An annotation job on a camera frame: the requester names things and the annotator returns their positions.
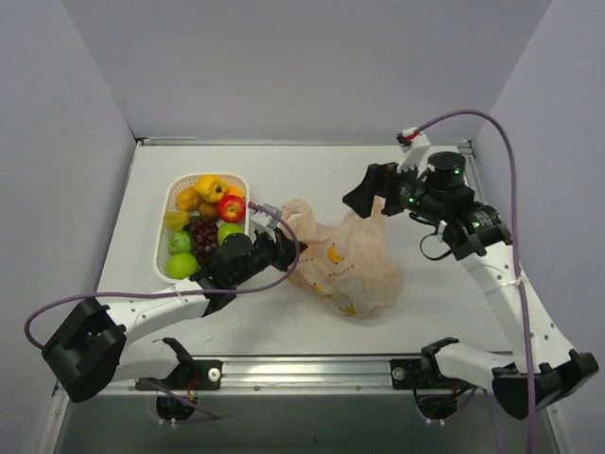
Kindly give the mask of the translucent orange plastic bag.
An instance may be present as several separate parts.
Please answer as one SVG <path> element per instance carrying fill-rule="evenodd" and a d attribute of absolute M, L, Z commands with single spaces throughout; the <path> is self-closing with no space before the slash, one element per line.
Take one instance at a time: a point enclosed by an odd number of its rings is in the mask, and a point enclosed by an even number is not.
<path fill-rule="evenodd" d="M 333 227 L 317 222 L 308 203 L 285 203 L 284 220 L 306 247 L 288 280 L 340 315 L 379 317 L 393 306 L 403 285 L 401 266 L 388 255 L 382 208 L 376 198 L 368 218 L 351 211 Z"/>

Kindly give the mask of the red fake apple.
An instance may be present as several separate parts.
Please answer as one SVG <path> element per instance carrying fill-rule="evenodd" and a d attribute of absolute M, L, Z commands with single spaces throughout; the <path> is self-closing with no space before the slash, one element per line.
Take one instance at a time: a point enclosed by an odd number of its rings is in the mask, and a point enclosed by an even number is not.
<path fill-rule="evenodd" d="M 236 195 L 225 195 L 217 204 L 218 216 L 230 223 L 240 222 L 246 214 L 246 201 Z"/>

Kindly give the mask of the orange fake tangerine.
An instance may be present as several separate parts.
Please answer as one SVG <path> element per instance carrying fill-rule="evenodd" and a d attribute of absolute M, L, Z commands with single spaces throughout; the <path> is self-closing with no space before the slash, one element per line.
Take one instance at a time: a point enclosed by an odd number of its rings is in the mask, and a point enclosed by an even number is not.
<path fill-rule="evenodd" d="M 234 186 L 234 185 L 229 185 L 227 187 L 226 194 L 237 196 L 243 200 L 246 198 L 246 193 L 242 189 L 240 189 L 239 187 Z"/>

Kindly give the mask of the yellow fake bell pepper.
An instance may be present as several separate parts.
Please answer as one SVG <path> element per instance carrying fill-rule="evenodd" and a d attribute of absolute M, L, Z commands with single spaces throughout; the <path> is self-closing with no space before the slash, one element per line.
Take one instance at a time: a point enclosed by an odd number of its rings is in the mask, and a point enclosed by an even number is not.
<path fill-rule="evenodd" d="M 226 195 L 227 184 L 217 175 L 207 174 L 197 179 L 193 189 L 205 201 L 218 203 Z"/>

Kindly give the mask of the white perforated plastic basket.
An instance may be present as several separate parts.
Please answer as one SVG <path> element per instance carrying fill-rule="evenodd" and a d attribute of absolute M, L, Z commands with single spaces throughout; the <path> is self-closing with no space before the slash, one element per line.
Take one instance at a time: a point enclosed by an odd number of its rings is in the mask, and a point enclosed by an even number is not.
<path fill-rule="evenodd" d="M 190 174 L 166 192 L 153 265 L 167 283 L 207 263 L 223 239 L 249 230 L 249 186 L 234 174 Z"/>

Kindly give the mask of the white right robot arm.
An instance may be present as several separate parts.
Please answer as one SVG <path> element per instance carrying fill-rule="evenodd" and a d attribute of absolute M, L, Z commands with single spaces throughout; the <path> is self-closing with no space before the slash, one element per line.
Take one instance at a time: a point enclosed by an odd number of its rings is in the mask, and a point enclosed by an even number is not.
<path fill-rule="evenodd" d="M 424 172 L 396 163 L 372 164 L 360 185 L 342 200 L 368 218 L 380 197 L 384 215 L 409 211 L 435 228 L 449 255 L 486 297 L 511 352 L 498 355 L 456 338 L 438 340 L 421 351 L 423 378 L 487 389 L 509 416 L 523 420 L 574 393 L 599 365 L 562 334 L 525 274 L 516 270 L 509 228 L 493 207 L 476 200 L 464 181 L 464 169 L 464 158 L 451 151 L 431 155 Z"/>

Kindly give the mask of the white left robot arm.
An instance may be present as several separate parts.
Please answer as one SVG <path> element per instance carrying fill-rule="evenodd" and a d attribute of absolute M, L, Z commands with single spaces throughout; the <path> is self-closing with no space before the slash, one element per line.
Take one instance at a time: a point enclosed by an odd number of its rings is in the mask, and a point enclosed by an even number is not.
<path fill-rule="evenodd" d="M 252 240 L 226 237 L 204 267 L 172 288 L 134 302 L 78 302 L 42 348 L 42 357 L 70 399 L 84 402 L 117 379 L 121 357 L 138 339 L 181 321 L 218 312 L 236 298 L 238 286 L 272 267 L 294 271 L 307 245 L 276 228 Z"/>

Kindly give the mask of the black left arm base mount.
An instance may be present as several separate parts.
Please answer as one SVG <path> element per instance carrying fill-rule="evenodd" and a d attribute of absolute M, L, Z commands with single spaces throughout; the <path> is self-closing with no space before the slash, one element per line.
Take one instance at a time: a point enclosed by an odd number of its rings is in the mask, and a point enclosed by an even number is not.
<path fill-rule="evenodd" d="M 218 359 L 193 359 L 180 362 L 167 378 L 149 378 L 148 381 L 170 391 L 217 391 L 222 369 L 223 362 Z"/>

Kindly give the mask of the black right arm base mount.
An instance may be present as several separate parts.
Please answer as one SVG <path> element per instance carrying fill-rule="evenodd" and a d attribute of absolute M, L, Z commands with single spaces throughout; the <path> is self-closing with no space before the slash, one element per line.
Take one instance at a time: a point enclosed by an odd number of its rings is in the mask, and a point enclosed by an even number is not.
<path fill-rule="evenodd" d="M 393 358 L 389 361 L 391 387 L 395 390 L 460 391 L 472 385 L 456 378 L 438 377 L 422 368 L 422 360 L 416 356 Z"/>

